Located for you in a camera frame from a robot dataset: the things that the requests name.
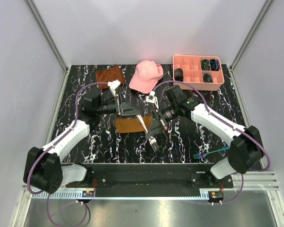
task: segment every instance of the black marble surface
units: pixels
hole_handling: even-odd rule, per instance
[[[70,70],[63,94],[60,110],[55,123],[52,139],[58,136],[74,119],[75,96],[78,90],[96,82],[96,71],[109,69],[114,65],[73,65]],[[172,79],[172,66],[162,65],[163,80]],[[119,66],[126,78],[122,85],[125,98],[142,110],[142,115],[149,115],[152,104],[145,102],[146,95],[130,90],[128,84],[135,71],[135,65]],[[245,125],[239,103],[236,98],[231,77],[226,65],[222,66],[225,83],[216,92],[202,91],[208,105],[224,117]],[[161,86],[156,95],[160,106],[168,99],[162,95],[171,84]],[[102,98],[111,97],[109,89],[101,91]],[[145,139],[144,132],[119,134],[114,125],[115,114],[103,115],[99,127],[86,139],[83,139],[67,155],[63,162],[84,163],[193,163],[216,162],[228,155],[228,151],[209,154],[204,159],[193,159],[193,154],[214,151],[227,145],[215,134],[202,125],[178,117],[170,122],[168,132],[156,136],[160,152],[155,153]]]

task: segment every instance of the pink organizer box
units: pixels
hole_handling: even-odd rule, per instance
[[[201,61],[203,59],[216,59],[219,61],[219,71],[207,71],[201,69]],[[175,80],[175,69],[181,68],[183,70],[183,82],[191,84],[197,90],[201,91],[217,91],[224,83],[224,76],[222,72],[222,65],[220,58],[216,56],[198,56],[198,55],[175,55],[172,59]],[[203,82],[203,72],[209,73],[212,78],[212,83]],[[183,90],[192,90],[189,86],[184,84],[174,83],[179,85]]]

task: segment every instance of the brown towel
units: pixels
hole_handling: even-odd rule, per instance
[[[119,66],[114,66],[111,69],[97,71],[96,72],[96,80],[97,82],[112,82],[118,79],[121,83],[125,83],[125,78],[123,76],[122,70]],[[99,89],[108,88],[106,84],[99,84]]]
[[[143,117],[144,124],[147,130],[150,129],[152,116]],[[117,119],[115,120],[115,128],[118,133],[130,133],[145,131],[138,118]]]

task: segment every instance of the pink cap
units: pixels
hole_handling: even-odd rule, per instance
[[[154,61],[142,61],[136,66],[129,88],[148,94],[163,77],[163,68]]]

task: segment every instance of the metal fork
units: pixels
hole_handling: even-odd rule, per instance
[[[152,149],[153,149],[155,152],[159,151],[159,146],[158,146],[157,141],[156,141],[156,139],[155,139],[154,137],[151,136],[151,137],[149,138],[149,142],[150,142],[150,144],[151,144]]]
[[[148,130],[147,130],[146,126],[145,126],[145,123],[144,123],[144,121],[143,121],[142,116],[141,116],[141,115],[137,115],[137,118],[138,118],[139,121],[141,122],[141,124],[142,124],[142,126],[143,126],[145,132],[148,133]],[[150,142],[150,144],[151,144],[152,149],[153,149],[155,152],[159,151],[159,146],[158,146],[158,144],[157,144],[157,140],[156,140],[153,136],[151,136],[148,140],[149,140],[149,142]]]
[[[199,158],[203,158],[203,157],[205,157],[206,155],[209,155],[209,154],[211,154],[211,153],[215,153],[215,152],[223,151],[223,150],[228,150],[228,149],[229,149],[229,147],[224,147],[224,148],[222,148],[222,149],[215,150],[215,151],[211,151],[211,152],[208,152],[208,153],[206,153],[206,154],[201,154],[201,153],[195,154],[195,155],[193,155],[193,157],[194,157],[194,159],[199,159]]]

